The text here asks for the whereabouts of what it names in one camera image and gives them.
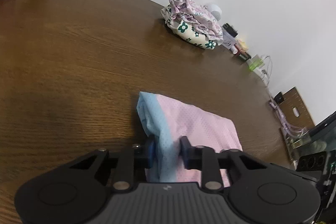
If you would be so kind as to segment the pink blue mesh vest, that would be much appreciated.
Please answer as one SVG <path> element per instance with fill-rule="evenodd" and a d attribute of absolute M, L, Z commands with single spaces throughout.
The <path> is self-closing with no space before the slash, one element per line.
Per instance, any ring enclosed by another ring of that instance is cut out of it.
<path fill-rule="evenodd" d="M 204 111 L 160 94 L 140 92 L 137 113 L 144 132 L 154 135 L 156 156 L 147 170 L 149 182 L 200 182 L 199 170 L 187 170 L 180 156 L 180 141 L 186 136 L 193 146 L 206 146 L 216 152 L 241 150 L 232 120 Z"/>

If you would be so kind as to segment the glass tank with equipment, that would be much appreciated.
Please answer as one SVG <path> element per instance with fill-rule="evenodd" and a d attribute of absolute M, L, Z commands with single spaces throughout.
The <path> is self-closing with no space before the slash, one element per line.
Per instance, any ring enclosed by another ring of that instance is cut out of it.
<path fill-rule="evenodd" d="M 317 179 L 321 208 L 316 221 L 335 223 L 335 113 L 300 138 L 282 134 L 295 170 Z"/>

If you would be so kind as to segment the wooden chair back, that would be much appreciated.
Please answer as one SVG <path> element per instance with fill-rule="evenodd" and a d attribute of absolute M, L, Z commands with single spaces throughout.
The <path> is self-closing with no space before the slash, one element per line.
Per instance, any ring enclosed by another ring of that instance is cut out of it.
<path fill-rule="evenodd" d="M 315 124 L 297 88 L 291 88 L 282 96 L 284 101 L 280 103 L 280 109 L 287 121 L 296 127 L 312 129 Z"/>

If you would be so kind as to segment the black phone holder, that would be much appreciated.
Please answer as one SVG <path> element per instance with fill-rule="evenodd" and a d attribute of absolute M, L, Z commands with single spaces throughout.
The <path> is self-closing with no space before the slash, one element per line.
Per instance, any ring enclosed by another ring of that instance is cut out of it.
<path fill-rule="evenodd" d="M 279 92 L 278 94 L 276 94 L 273 99 L 278 105 L 284 102 L 284 97 L 283 97 L 282 92 Z"/>

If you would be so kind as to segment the white power strip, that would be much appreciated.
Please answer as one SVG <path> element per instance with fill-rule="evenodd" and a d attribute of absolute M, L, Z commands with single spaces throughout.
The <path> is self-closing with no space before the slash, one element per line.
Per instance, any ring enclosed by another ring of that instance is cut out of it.
<path fill-rule="evenodd" d="M 263 83 L 267 86 L 272 75 L 273 63 L 269 55 L 260 57 L 263 60 L 263 65 L 256 68 L 253 72 L 260 77 Z"/>

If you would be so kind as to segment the green spray bottle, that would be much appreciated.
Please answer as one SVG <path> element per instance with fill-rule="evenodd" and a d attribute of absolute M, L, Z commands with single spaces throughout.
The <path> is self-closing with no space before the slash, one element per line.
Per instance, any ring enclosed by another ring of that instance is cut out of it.
<path fill-rule="evenodd" d="M 256 55 L 252 57 L 251 59 L 249 59 L 247 61 L 247 64 L 248 64 L 249 70 L 254 71 L 256 68 L 262 66 L 264 63 L 263 63 L 263 60 L 259 56 Z"/>

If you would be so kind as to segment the black red gift box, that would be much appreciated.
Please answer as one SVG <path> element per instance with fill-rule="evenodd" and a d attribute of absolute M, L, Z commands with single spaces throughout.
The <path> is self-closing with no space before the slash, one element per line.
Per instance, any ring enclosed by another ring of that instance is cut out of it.
<path fill-rule="evenodd" d="M 235 54 L 235 56 L 241 61 L 241 62 L 247 62 L 248 60 L 251 59 L 251 56 L 244 52 L 244 51 L 240 51 L 238 50 L 237 53 Z"/>

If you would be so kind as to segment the white small tube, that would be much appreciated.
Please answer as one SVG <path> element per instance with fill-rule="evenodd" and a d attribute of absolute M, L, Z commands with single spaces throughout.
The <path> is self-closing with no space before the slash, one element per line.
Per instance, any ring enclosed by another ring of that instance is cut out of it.
<path fill-rule="evenodd" d="M 234 47 L 234 46 L 232 46 L 232 47 L 230 48 L 230 51 L 231 51 L 234 55 L 238 52 L 238 50 L 237 50 L 236 47 Z"/>

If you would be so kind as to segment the yellow sticky note stack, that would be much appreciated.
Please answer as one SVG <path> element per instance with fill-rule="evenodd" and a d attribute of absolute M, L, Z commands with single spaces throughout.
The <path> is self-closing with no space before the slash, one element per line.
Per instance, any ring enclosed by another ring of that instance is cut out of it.
<path fill-rule="evenodd" d="M 239 50 L 242 52 L 247 52 L 249 50 L 248 46 L 246 45 L 244 41 L 237 40 L 237 46 Z"/>

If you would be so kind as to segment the black charger on tin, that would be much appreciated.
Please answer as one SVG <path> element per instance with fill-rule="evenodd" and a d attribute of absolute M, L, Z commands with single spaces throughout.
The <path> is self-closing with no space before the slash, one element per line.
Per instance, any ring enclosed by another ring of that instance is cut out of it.
<path fill-rule="evenodd" d="M 238 36 L 238 32 L 228 23 L 222 25 L 222 27 L 233 37 Z"/>

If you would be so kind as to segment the folded green flower garment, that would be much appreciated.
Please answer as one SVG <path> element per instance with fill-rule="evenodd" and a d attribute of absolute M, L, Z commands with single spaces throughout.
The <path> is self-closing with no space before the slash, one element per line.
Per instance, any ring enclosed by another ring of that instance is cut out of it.
<path fill-rule="evenodd" d="M 210 40 L 205 34 L 198 32 L 195 27 L 182 19 L 171 18 L 172 9 L 170 5 L 161 9 L 161 16 L 165 20 L 165 24 L 175 35 L 178 35 L 185 42 L 196 47 L 213 50 L 218 44 L 215 40 Z"/>

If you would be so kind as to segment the white astronaut speaker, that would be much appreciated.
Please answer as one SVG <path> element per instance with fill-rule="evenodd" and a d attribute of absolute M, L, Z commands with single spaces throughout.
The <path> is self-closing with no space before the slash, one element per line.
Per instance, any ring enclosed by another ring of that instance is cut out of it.
<path fill-rule="evenodd" d="M 213 15 L 213 17 L 219 21 L 221 20 L 222 18 L 222 9 L 216 5 L 216 4 L 213 4 L 213 3 L 208 3 L 205 5 L 205 8 L 207 11 L 209 11 L 210 14 Z"/>

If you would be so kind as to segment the folded pink floral garment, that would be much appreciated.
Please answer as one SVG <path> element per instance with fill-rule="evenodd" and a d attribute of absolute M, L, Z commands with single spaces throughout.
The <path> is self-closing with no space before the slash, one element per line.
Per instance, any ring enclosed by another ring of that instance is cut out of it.
<path fill-rule="evenodd" d="M 169 0 L 169 4 L 161 9 L 161 15 L 167 26 L 176 33 L 192 31 L 212 42 L 223 39 L 223 29 L 218 20 L 193 0 Z"/>

